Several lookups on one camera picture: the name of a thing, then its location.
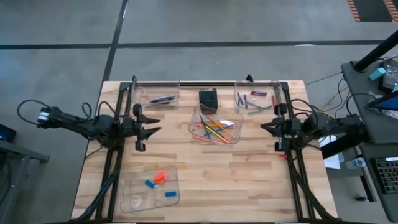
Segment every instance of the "blue block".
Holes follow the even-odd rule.
[[[166,192],[165,196],[166,197],[175,197],[175,196],[177,196],[177,193],[176,192]]]
[[[151,181],[149,181],[149,180],[146,180],[146,181],[145,181],[145,184],[146,184],[148,187],[152,188],[152,189],[155,187],[155,185],[154,185]]]
[[[375,79],[379,78],[380,76],[386,74],[386,70],[384,68],[379,68],[376,71],[372,72],[372,74],[369,75],[369,79],[374,81]]]

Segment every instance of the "concrete floor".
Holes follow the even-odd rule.
[[[0,45],[110,44],[121,3],[3,0]],[[397,28],[396,23],[355,22],[345,0],[130,0],[119,42],[380,40]],[[239,80],[250,73],[255,79],[310,82],[339,72],[341,63],[358,60],[374,47],[119,49],[109,79],[129,80],[135,74],[140,80],[176,75],[181,80]],[[18,103],[34,98],[83,116],[84,101],[97,104],[108,54],[109,49],[0,50],[0,94],[5,96],[0,123],[18,131],[16,144],[51,154],[48,164],[31,163],[13,223],[70,218],[87,145],[78,134],[23,122],[16,115]],[[341,78],[307,86],[311,104],[322,107],[336,94]],[[23,114],[35,119],[39,109],[26,105]],[[340,110],[338,116],[344,115],[346,110]],[[354,201],[363,194],[359,178],[330,177],[330,184],[340,218],[389,223],[379,203]]]

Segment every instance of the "transparent container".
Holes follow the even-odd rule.
[[[146,185],[149,180],[154,183],[155,176],[163,172],[167,175],[164,184],[154,188]],[[176,196],[166,197],[166,192],[176,192]],[[119,181],[120,207],[123,213],[138,212],[153,208],[176,205],[180,201],[178,175],[174,166],[161,169],[132,172]]]
[[[348,161],[346,163],[347,168],[349,169],[358,169],[366,166],[365,160],[363,158],[353,159],[352,161]]]
[[[261,86],[265,82],[236,81],[234,89],[235,112],[239,114],[263,114],[273,110],[275,89]]]
[[[180,80],[137,82],[134,103],[145,110],[176,110],[179,107]]]
[[[214,111],[215,114],[204,115],[200,107],[206,110]],[[189,124],[189,132],[193,138],[199,141],[208,142],[209,144],[219,144],[222,146],[232,146],[239,142],[243,125],[243,115],[225,112],[223,110],[214,110],[205,105],[196,105],[193,109],[191,122]]]

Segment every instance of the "wire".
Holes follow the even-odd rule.
[[[45,107],[47,107],[47,108],[51,108],[51,107],[50,107],[49,105],[46,105],[45,103],[39,101],[39,100],[31,100],[31,99],[29,99],[29,100],[24,100],[22,103],[20,103],[20,104],[17,106],[17,115],[18,115],[18,117],[19,117],[20,119],[22,119],[22,120],[25,121],[25,122],[28,122],[29,124],[34,124],[34,125],[36,125],[36,126],[40,125],[39,123],[35,123],[35,122],[32,122],[32,121],[29,121],[29,120],[27,120],[27,119],[25,119],[24,117],[21,116],[21,113],[20,113],[21,106],[24,105],[24,104],[27,103],[27,102],[36,102],[36,103],[38,103],[38,104],[40,104],[40,105],[43,105],[43,106],[45,106]]]
[[[309,144],[309,143],[307,143],[307,145],[308,145],[308,146],[311,146],[311,147],[313,147],[313,148],[315,148],[315,149],[319,149],[319,150],[321,150],[321,148],[319,148],[318,146],[314,146],[314,145],[312,145],[312,144]]]
[[[334,73],[334,74],[329,75],[329,76],[327,76],[327,77],[320,78],[320,79],[318,79],[318,80],[314,80],[314,81],[312,81],[312,82],[306,83],[305,85],[306,85],[306,86],[307,86],[307,85],[311,85],[312,83],[316,83],[316,82],[325,80],[325,79],[327,79],[327,78],[334,77],[335,75],[338,75],[338,74],[341,74],[341,73],[342,73],[342,72]]]
[[[89,109],[89,113],[88,113],[88,114],[87,114],[87,112],[86,112],[85,105],[88,106],[88,109]],[[86,115],[86,120],[85,120],[85,121],[90,120],[90,119],[91,119],[91,114],[92,114],[92,112],[93,112],[93,110],[91,109],[90,104],[88,104],[87,102],[84,102],[84,103],[81,105],[81,110],[82,110],[83,113]]]
[[[299,112],[299,113],[297,113],[297,114],[295,114],[295,115],[293,115],[295,118],[297,118],[297,116],[298,115],[301,115],[301,114],[304,114],[305,116],[307,116],[308,117],[308,114],[306,113],[306,112]]]
[[[371,97],[373,97],[373,99],[376,100],[376,97],[374,97],[373,95],[370,95],[370,94],[368,94],[368,93],[354,93],[354,94],[352,94],[352,95],[347,99],[347,101],[346,101],[346,108],[347,108],[347,111],[348,111],[349,115],[353,115],[353,114],[352,114],[351,111],[349,110],[348,102],[349,102],[349,100],[350,100],[353,96],[358,96],[358,95],[362,95],[362,96],[371,96]]]
[[[296,109],[296,110],[301,110],[301,111],[306,111],[306,112],[311,112],[311,113],[313,113],[314,115],[315,115],[315,121],[316,121],[316,125],[315,126],[318,126],[318,115],[317,115],[317,113],[315,112],[315,110],[314,109],[317,109],[317,110],[319,110],[319,108],[317,108],[316,106],[313,106],[313,105],[311,105],[311,104],[309,104],[309,103],[307,103],[306,101],[304,101],[304,100],[302,100],[302,99],[294,99],[294,100],[291,100],[290,102],[295,102],[295,101],[300,101],[300,102],[303,102],[303,103],[305,103],[309,108],[311,108],[311,111],[306,111],[306,110],[301,110],[301,109],[297,109],[297,108],[294,108],[293,106],[292,106],[292,108],[293,109]]]
[[[327,111],[331,111],[331,110],[333,110],[333,109],[336,109],[337,107],[339,107],[339,106],[341,106],[342,104],[343,104],[343,97],[341,97],[341,93],[343,92],[343,90],[340,90],[340,83],[341,83],[341,81],[343,81],[343,79],[344,78],[342,78],[339,82],[338,82],[338,84],[337,84],[337,91],[338,91],[338,96],[340,97],[340,103],[337,105],[337,106],[334,106],[334,107],[332,107],[332,108],[329,108],[329,109],[327,109],[327,110],[325,110],[324,112],[327,112]]]
[[[17,106],[17,115],[18,115],[18,117],[19,117],[20,119],[22,119],[23,121],[25,121],[25,122],[27,122],[27,123],[29,123],[29,124],[34,124],[34,125],[36,125],[36,126],[40,126],[39,123],[35,123],[35,122],[33,122],[33,121],[29,121],[28,119],[22,117],[22,115],[21,115],[21,107],[22,107],[22,105],[24,105],[24,104],[27,103],[27,102],[35,102],[35,103],[38,103],[38,104],[40,104],[40,105],[42,105],[42,106],[45,106],[46,108],[50,109],[50,110],[53,111],[54,113],[57,113],[59,116],[65,118],[65,119],[71,120],[71,118],[68,118],[68,117],[64,116],[64,115],[61,114],[59,111],[55,110],[53,107],[51,107],[51,106],[49,106],[49,105],[46,105],[45,103],[43,103],[43,102],[41,102],[41,101],[39,101],[39,100],[28,99],[28,100],[24,100],[22,103],[20,103],[20,104]],[[85,105],[88,106],[89,113],[87,113],[87,111],[86,111],[86,109],[85,109]],[[91,119],[90,117],[91,117],[91,114],[92,114],[92,111],[93,111],[93,110],[91,109],[90,104],[88,104],[87,102],[84,102],[84,103],[81,105],[81,110],[83,110],[83,113],[85,114],[86,119],[81,120],[81,121],[75,120],[75,121],[74,121],[75,123],[81,123],[81,122],[88,121],[88,120]]]
[[[3,203],[3,201],[6,199],[8,192],[10,191],[10,187],[11,187],[11,166],[8,162],[6,162],[7,164],[7,177],[4,181],[4,183],[1,185],[0,190],[6,185],[7,183],[7,189],[6,192],[4,193],[4,196],[0,199],[0,205]]]
[[[346,97],[346,99],[344,100],[344,103],[347,101],[347,99],[348,99],[348,97],[350,96],[350,94],[351,94],[351,91],[348,92],[347,97]],[[340,108],[338,108],[338,109],[335,111],[335,119],[336,119],[336,116],[337,116],[337,111],[339,111],[340,109],[342,109],[342,108],[344,107],[344,103],[343,103],[343,105],[342,105]]]
[[[98,152],[99,150],[101,150],[101,149],[103,149],[103,148],[104,148],[104,147],[100,147],[99,149],[96,149],[95,151],[89,153],[87,156],[85,156],[85,160],[86,160],[89,156],[91,156],[92,154]]]
[[[346,87],[346,88],[344,88],[344,89],[342,89],[342,90],[340,90],[340,83],[342,82],[344,80],[344,78],[341,78],[341,80],[338,82],[338,84],[337,84],[337,94],[336,95],[334,95],[332,98],[330,98],[330,100],[328,101],[328,103],[325,105],[325,106],[323,106],[322,108],[321,108],[321,111],[323,111],[323,109],[325,109],[325,107],[327,107],[335,98],[336,98],[336,96],[339,96],[340,97],[340,104],[339,105],[341,105],[342,103],[343,103],[343,99],[342,99],[342,97],[341,97],[341,93],[343,92],[343,91],[345,91],[348,87]]]
[[[99,105],[98,105],[98,111],[97,111],[97,116],[99,116],[100,115],[100,112],[101,112],[101,106],[102,106],[102,104],[106,104],[106,106],[108,106],[108,108],[110,108],[111,109],[111,111],[112,111],[112,113],[113,113],[113,115],[115,115],[116,116],[116,112],[115,112],[115,110],[112,108],[112,106],[107,102],[107,101],[102,101],[101,103],[99,103]]]

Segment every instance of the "butcher block tabletop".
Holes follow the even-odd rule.
[[[287,83],[291,99],[299,98],[308,101],[302,80],[287,81]],[[104,82],[99,100],[107,101],[112,107],[116,107],[119,84],[120,82]],[[234,87],[218,86],[216,88],[218,109],[233,113],[235,111]],[[270,87],[264,87],[264,91],[268,91],[265,88],[272,90]],[[168,207],[126,212],[121,205],[124,194],[119,184],[113,221],[297,221],[287,161],[279,156],[281,152],[274,150],[277,138],[273,138],[267,131],[260,128],[261,123],[270,122],[275,118],[273,110],[266,110],[263,114],[243,115],[244,123],[240,140],[233,147],[200,142],[193,139],[188,131],[194,107],[199,104],[198,91],[200,89],[209,89],[209,87],[181,86],[179,107],[176,110],[144,109],[143,113],[147,117],[161,120],[159,123],[144,125],[144,127],[146,129],[162,127],[148,141],[145,141],[145,152],[135,150],[135,137],[126,138],[124,145],[119,183],[131,179],[139,171],[173,166],[178,175],[179,202]],[[136,88],[134,94],[136,95],[138,91],[140,89]],[[132,103],[138,103],[136,97],[133,98]],[[295,107],[308,109],[301,102],[293,102],[293,104]],[[101,114],[112,115],[112,112],[103,106]],[[98,142],[91,141],[86,153],[93,152],[99,147]],[[305,148],[302,152],[311,191],[327,211],[337,217],[321,152],[311,147]],[[105,158],[106,149],[102,149],[84,162],[72,218],[81,215],[98,193]],[[110,190],[104,203],[105,216],[108,211],[109,195]],[[304,217],[308,217],[305,197],[301,190],[300,198]]]

